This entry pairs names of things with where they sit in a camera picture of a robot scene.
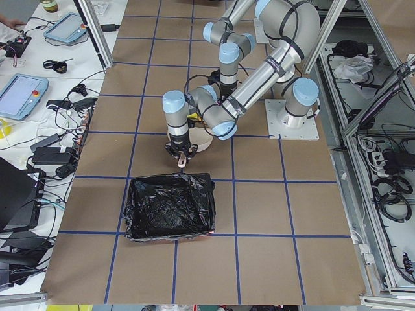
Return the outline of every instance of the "gray floor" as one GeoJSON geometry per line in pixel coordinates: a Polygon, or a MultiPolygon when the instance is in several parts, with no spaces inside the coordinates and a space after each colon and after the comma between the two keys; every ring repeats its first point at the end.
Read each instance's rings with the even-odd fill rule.
{"type": "Polygon", "coordinates": [[[27,21],[39,4],[39,0],[2,0],[0,14],[9,19],[27,21]]]}

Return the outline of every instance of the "human hand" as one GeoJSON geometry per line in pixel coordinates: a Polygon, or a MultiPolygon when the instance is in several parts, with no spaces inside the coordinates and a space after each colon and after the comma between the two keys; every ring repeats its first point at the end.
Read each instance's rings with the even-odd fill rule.
{"type": "Polygon", "coordinates": [[[15,30],[17,30],[17,29],[16,29],[16,26],[17,26],[17,25],[26,25],[26,23],[25,23],[24,21],[21,21],[21,20],[19,20],[19,19],[7,19],[7,20],[4,22],[4,24],[5,24],[7,27],[10,27],[11,29],[15,29],[15,30]]]}

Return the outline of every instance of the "metal post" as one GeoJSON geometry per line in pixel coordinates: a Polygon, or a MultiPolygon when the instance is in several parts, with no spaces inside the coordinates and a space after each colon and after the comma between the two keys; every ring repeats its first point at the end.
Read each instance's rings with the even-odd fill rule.
{"type": "Polygon", "coordinates": [[[73,2],[77,7],[78,13],[88,30],[92,44],[95,48],[95,52],[97,52],[102,67],[104,69],[110,68],[113,63],[111,50],[106,43],[91,0],[74,0],[73,2]]]}
{"type": "Polygon", "coordinates": [[[311,69],[313,68],[318,55],[323,47],[323,44],[326,42],[327,38],[329,37],[330,32],[333,30],[333,27],[342,12],[344,5],[346,4],[347,0],[334,0],[333,4],[331,5],[329,12],[327,13],[326,18],[324,19],[323,25],[320,29],[320,33],[318,34],[317,43],[314,48],[311,50],[309,56],[304,62],[303,65],[303,72],[305,74],[309,74],[311,69]]]}

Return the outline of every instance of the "white mounting plate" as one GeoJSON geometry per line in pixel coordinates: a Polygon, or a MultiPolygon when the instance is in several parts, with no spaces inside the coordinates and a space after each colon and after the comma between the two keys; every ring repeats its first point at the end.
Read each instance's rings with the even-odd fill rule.
{"type": "Polygon", "coordinates": [[[260,21],[257,18],[254,18],[254,28],[255,28],[255,37],[257,39],[257,43],[260,44],[268,44],[268,38],[265,36],[264,33],[264,26],[262,24],[262,21],[260,21]]]}
{"type": "Polygon", "coordinates": [[[268,134],[270,139],[306,140],[317,141],[319,139],[316,121],[314,118],[307,119],[301,128],[288,128],[277,120],[277,113],[283,109],[285,100],[266,99],[265,109],[267,112],[268,134]]]}

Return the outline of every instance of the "white plastic bag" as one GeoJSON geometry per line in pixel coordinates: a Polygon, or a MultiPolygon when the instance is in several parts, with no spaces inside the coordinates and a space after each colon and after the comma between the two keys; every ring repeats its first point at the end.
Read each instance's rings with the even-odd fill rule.
{"type": "Polygon", "coordinates": [[[346,58],[333,71],[337,79],[350,80],[351,83],[358,83],[367,80],[367,75],[374,67],[374,61],[370,57],[356,56],[346,58]]]}

